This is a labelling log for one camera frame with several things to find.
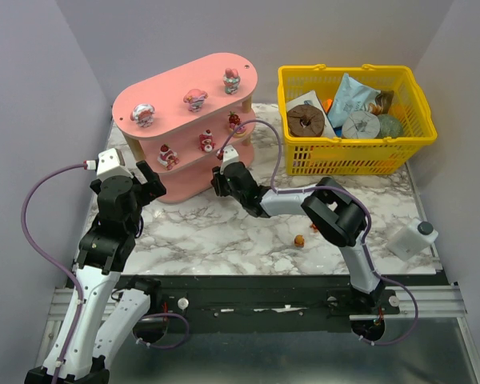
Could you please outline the red white bow toy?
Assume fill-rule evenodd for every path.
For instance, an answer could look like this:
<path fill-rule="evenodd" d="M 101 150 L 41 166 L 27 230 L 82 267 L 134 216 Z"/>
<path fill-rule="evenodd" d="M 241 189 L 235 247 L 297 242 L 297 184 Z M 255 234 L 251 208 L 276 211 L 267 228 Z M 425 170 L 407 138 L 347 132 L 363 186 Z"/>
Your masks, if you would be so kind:
<path fill-rule="evenodd" d="M 175 151 L 173 151 L 167 144 L 163 144 L 159 150 L 158 162 L 166 170 L 172 170 L 174 166 L 179 164 L 180 160 Z"/>

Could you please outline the pink strawberry bear toy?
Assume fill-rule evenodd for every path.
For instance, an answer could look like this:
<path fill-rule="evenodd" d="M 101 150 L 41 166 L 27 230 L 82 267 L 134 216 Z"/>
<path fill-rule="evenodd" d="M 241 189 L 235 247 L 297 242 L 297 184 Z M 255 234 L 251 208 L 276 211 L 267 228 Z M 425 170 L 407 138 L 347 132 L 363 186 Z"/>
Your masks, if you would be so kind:
<path fill-rule="evenodd" d="M 204 130 L 199 135 L 199 148 L 202 152 L 209 153 L 215 147 L 211 130 Z"/>

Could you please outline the strawberry donut toy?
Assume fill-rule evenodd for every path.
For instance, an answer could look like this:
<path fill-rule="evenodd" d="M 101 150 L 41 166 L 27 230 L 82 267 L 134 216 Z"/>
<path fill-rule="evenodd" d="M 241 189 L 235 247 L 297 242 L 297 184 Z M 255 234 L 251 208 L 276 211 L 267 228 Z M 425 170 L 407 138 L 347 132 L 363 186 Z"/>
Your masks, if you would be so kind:
<path fill-rule="evenodd" d="M 243 137 L 246 134 L 246 128 L 238 127 L 242 123 L 239 115 L 233 111 L 229 112 L 226 128 L 234 134 L 236 138 Z"/>

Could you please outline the pink white hooded toy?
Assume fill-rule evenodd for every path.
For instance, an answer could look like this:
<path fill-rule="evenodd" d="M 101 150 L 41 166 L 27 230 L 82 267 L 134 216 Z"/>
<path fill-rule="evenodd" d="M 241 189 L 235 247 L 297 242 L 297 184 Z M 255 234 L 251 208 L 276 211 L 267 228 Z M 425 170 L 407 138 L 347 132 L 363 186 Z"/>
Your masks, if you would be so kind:
<path fill-rule="evenodd" d="M 154 122 L 155 108 L 149 103 L 136 105 L 130 113 L 130 120 L 141 128 L 147 128 Z"/>

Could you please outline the pink wide-eared toy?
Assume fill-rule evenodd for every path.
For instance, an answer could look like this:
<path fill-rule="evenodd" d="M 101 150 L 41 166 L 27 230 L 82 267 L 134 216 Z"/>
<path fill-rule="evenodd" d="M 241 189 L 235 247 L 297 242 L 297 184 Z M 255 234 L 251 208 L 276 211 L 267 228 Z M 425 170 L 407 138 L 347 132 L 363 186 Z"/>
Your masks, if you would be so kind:
<path fill-rule="evenodd" d="M 191 89 L 183 97 L 183 102 L 187 104 L 188 111 L 199 112 L 208 98 L 208 93 L 200 89 Z"/>

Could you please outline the pink flower-ring bunny toy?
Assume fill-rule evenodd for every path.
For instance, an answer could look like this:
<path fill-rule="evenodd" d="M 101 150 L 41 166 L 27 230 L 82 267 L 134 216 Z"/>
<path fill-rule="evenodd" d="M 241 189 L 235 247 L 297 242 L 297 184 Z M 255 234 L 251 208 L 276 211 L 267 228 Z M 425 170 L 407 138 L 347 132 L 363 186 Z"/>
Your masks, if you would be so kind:
<path fill-rule="evenodd" d="M 238 91 L 241 78 L 237 69 L 226 68 L 222 80 L 226 94 L 235 94 Z"/>

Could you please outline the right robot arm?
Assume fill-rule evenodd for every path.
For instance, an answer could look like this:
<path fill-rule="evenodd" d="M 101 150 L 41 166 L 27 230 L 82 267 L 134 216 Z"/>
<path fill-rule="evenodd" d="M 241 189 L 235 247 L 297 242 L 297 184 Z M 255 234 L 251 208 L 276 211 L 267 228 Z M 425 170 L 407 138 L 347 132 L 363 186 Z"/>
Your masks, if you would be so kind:
<path fill-rule="evenodd" d="M 386 286 L 398 286 L 416 303 L 402 283 L 383 277 L 366 244 L 372 226 L 368 209 L 333 178 L 301 189 L 277 189 L 258 184 L 243 162 L 212 168 L 210 184 L 219 197 L 232 197 L 250 216 L 308 217 L 330 244 L 339 248 L 350 276 L 350 294 L 344 305 L 354 313 L 369 314 L 381 304 Z"/>

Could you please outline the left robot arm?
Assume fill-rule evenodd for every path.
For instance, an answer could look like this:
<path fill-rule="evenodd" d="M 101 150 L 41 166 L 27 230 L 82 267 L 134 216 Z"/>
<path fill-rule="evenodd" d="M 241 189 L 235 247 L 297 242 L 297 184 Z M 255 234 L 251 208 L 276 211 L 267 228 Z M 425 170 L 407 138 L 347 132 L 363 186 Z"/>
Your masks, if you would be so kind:
<path fill-rule="evenodd" d="M 112 362 L 128 334 L 157 304 L 159 284 L 136 282 L 109 317 L 103 316 L 143 228 L 143 207 L 166 194 L 147 162 L 137 162 L 136 167 L 144 182 L 114 162 L 112 175 L 99 175 L 90 184 L 98 213 L 79 243 L 77 269 L 68 274 L 74 292 L 51 352 L 40 367 L 27 373 L 27 383 L 108 382 Z"/>

